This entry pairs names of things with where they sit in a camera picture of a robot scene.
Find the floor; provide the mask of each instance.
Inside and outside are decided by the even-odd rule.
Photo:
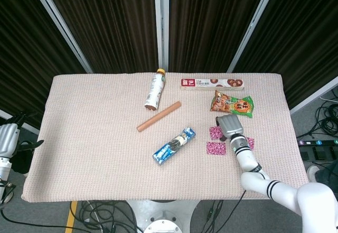
[[[338,88],[334,89],[336,95],[338,95]],[[322,96],[323,98],[332,98],[331,92]],[[292,115],[292,122],[294,125],[296,135],[306,133],[315,123],[314,114],[316,109],[323,103],[321,99],[317,99],[305,106],[298,112]],[[316,139],[331,139],[326,135],[314,135]],[[22,131],[20,140],[30,139],[31,141],[37,137],[28,131]],[[69,203],[57,202],[57,203],[28,203],[21,199],[23,184],[25,177],[22,174],[11,172],[10,181],[17,185],[15,189],[15,195],[4,208],[4,214],[16,221],[30,222],[36,224],[47,225],[61,225],[65,226]],[[237,201],[225,201],[223,209],[218,217],[216,223],[216,229],[223,224],[224,220],[229,215],[232,208]],[[191,220],[191,232],[201,232],[206,216],[210,209],[212,201],[201,201],[192,216]],[[26,233],[42,233],[42,232],[65,232],[64,229],[59,228],[38,228],[25,225],[17,225],[5,221],[0,218],[0,233],[9,232],[26,232]],[[81,224],[75,223],[75,226],[81,227]],[[295,215],[293,212],[286,208],[274,203],[270,200],[243,200],[235,213],[227,223],[226,227],[220,232],[302,232],[302,220],[301,217]]]

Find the blue snack package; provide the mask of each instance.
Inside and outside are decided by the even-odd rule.
[[[190,127],[186,127],[177,137],[166,143],[153,154],[154,160],[162,165],[166,160],[172,157],[181,147],[188,143],[196,133]]]

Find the black curtain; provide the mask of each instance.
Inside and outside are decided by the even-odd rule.
[[[0,0],[0,109],[34,111],[40,128],[54,76],[84,73],[39,0]]]
[[[270,0],[234,72],[280,73],[299,104],[338,75],[338,0]]]
[[[96,73],[155,72],[155,0],[54,0]]]
[[[260,0],[170,0],[169,70],[226,72]]]

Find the bottle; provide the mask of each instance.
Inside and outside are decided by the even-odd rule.
[[[144,106],[149,110],[156,110],[158,108],[159,98],[161,97],[162,89],[165,83],[165,71],[159,68],[154,75],[150,92],[147,96]]]

